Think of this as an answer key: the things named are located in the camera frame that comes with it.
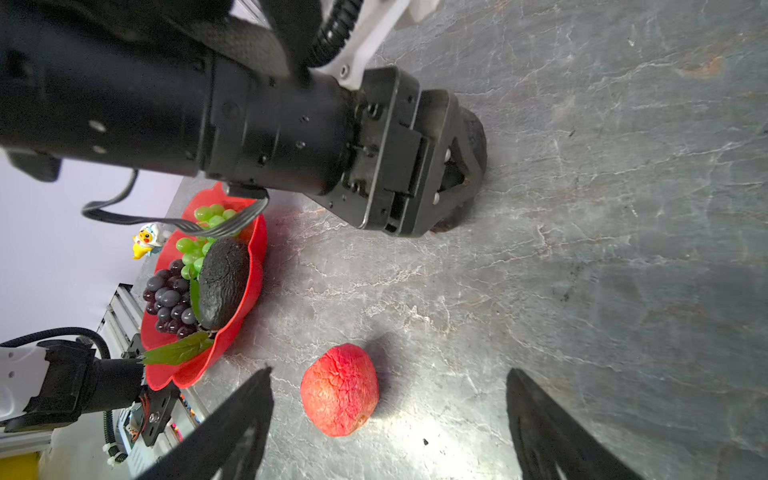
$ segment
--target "marble countertop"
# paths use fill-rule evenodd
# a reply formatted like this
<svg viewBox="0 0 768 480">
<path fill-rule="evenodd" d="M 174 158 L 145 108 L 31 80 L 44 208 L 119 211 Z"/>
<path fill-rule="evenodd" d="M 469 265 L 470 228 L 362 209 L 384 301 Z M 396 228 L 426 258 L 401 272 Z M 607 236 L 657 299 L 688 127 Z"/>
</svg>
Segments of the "marble countertop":
<svg viewBox="0 0 768 480">
<path fill-rule="evenodd" d="M 193 387 L 215 409 L 274 367 L 258 478 L 519 478 L 511 367 L 645 478 L 763 476 L 766 7 L 448 0 L 388 38 L 378 65 L 483 121 L 484 186 L 418 239 L 273 193 L 260 300 Z M 170 212 L 210 184 L 184 180 Z M 347 342 L 381 401 L 331 439 L 299 384 Z"/>
</svg>

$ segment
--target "avocado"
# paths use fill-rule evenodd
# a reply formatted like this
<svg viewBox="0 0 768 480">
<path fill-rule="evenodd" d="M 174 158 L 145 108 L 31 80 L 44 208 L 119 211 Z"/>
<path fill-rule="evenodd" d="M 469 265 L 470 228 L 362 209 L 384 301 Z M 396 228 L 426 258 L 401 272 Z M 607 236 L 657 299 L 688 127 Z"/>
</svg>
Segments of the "avocado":
<svg viewBox="0 0 768 480">
<path fill-rule="evenodd" d="M 222 238 L 210 246 L 197 281 L 200 282 L 200 326 L 218 330 L 230 321 L 243 299 L 250 274 L 248 246 Z"/>
</svg>

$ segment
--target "bunch of grapes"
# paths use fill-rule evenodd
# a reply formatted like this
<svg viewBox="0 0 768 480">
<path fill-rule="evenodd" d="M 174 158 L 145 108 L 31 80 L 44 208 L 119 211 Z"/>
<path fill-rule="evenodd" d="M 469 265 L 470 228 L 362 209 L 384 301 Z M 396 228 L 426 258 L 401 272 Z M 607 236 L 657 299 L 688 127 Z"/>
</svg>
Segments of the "bunch of grapes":
<svg viewBox="0 0 768 480">
<path fill-rule="evenodd" d="M 235 213 L 235 210 L 225 210 L 223 206 L 213 204 L 210 207 L 197 208 L 194 211 L 194 216 L 198 225 L 208 229 L 221 225 L 225 220 L 234 217 Z M 233 236 L 236 237 L 239 234 L 240 232 L 237 232 Z M 176 242 L 176 250 L 184 254 L 181 257 L 181 261 L 184 263 L 184 267 L 181 269 L 182 278 L 195 280 L 200 275 L 200 271 L 203 269 L 203 260 L 210 250 L 211 244 L 215 241 L 215 238 L 209 237 L 197 237 L 196 240 L 185 237 Z"/>
<path fill-rule="evenodd" d="M 158 270 L 147 281 L 143 294 L 147 301 L 147 313 L 157 315 L 154 328 L 160 333 L 175 333 L 179 339 L 197 331 L 197 318 L 190 300 L 190 282 L 181 277 L 184 267 L 182 260 L 174 260 L 167 270 Z"/>
</svg>

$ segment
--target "red plastic fruit bowl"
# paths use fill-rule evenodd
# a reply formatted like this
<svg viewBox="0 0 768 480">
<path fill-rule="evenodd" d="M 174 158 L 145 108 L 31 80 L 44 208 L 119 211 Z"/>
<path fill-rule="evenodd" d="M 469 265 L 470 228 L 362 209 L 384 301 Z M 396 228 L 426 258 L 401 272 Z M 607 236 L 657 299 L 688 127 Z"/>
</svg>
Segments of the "red plastic fruit bowl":
<svg viewBox="0 0 768 480">
<path fill-rule="evenodd" d="M 231 208 L 240 211 L 251 205 L 254 201 L 228 197 L 224 194 L 221 183 L 218 183 L 213 188 L 203 190 L 195 195 L 195 198 L 184 209 L 181 217 L 186 220 L 196 221 L 194 211 L 198 207 L 221 204 L 225 209 Z M 181 233 L 179 230 L 170 236 L 165 243 L 165 247 L 160 252 L 160 256 L 157 258 L 157 268 L 155 271 L 167 269 L 170 262 L 183 256 L 180 251 L 176 250 L 176 242 L 182 237 L 189 236 Z M 263 279 L 262 263 L 266 255 L 266 223 L 264 222 L 264 217 L 259 215 L 251 225 L 244 228 L 240 232 L 240 239 L 248 242 L 248 250 L 250 252 L 250 275 L 248 276 L 248 284 L 246 285 L 243 299 L 240 301 L 240 306 L 237 307 L 234 316 L 227 322 L 224 328 L 218 331 L 214 345 L 205 352 L 181 365 L 147 365 L 147 384 L 153 390 L 162 389 L 171 380 L 180 389 L 192 386 L 203 375 L 208 366 L 213 365 L 227 351 L 235 340 L 235 335 L 240 331 L 245 315 L 256 304 L 259 293 L 261 293 Z M 158 332 L 154 328 L 156 322 L 157 316 L 144 312 L 144 318 L 141 320 L 141 345 L 147 350 L 176 341 L 175 335 Z"/>
</svg>

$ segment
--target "red peach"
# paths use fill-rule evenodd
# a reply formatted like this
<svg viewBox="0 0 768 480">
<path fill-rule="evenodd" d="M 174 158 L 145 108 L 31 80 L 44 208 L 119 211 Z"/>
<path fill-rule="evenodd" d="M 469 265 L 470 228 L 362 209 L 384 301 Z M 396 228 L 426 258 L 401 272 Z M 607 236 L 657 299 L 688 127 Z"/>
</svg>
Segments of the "red peach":
<svg viewBox="0 0 768 480">
<path fill-rule="evenodd" d="M 334 346 L 304 372 L 301 402 L 306 416 L 330 437 L 360 428 L 379 402 L 376 369 L 363 349 Z"/>
</svg>

